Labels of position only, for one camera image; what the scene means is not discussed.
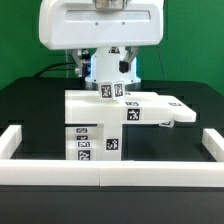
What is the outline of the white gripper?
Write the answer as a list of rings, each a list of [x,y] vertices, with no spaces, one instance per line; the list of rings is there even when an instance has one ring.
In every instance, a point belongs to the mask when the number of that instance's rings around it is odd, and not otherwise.
[[[119,71],[127,73],[139,52],[136,46],[157,45],[163,37],[164,0],[125,0],[119,9],[99,8],[96,2],[43,0],[40,6],[41,43],[51,50],[73,49],[79,78],[82,48],[120,47]]]

